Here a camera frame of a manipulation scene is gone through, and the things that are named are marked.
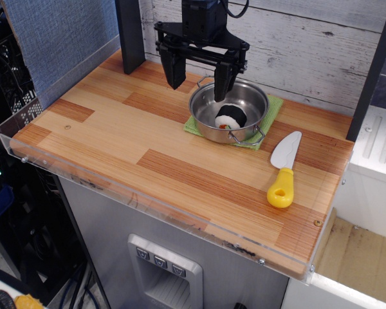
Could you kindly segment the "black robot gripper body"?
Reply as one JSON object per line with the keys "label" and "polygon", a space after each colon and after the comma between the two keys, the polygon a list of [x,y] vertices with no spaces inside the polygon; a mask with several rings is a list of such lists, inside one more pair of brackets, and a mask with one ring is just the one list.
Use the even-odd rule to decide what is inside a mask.
{"label": "black robot gripper body", "polygon": [[216,66],[227,51],[236,51],[237,68],[244,73],[247,66],[246,52],[250,45],[232,35],[227,29],[228,18],[241,18],[247,11],[246,2],[241,12],[234,14],[228,1],[182,1],[182,22],[158,21],[156,50],[164,44],[192,61]]}

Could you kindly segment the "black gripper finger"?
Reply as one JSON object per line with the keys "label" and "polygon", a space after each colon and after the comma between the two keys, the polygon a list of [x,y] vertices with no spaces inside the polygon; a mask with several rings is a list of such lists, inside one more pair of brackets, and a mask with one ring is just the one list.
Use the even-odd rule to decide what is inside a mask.
{"label": "black gripper finger", "polygon": [[236,51],[227,51],[216,64],[214,71],[214,99],[216,102],[224,100],[226,94],[233,87],[235,78],[239,73],[236,64],[237,56],[238,53]]}
{"label": "black gripper finger", "polygon": [[160,44],[159,52],[169,86],[172,89],[179,88],[186,79],[186,58],[164,44]]}

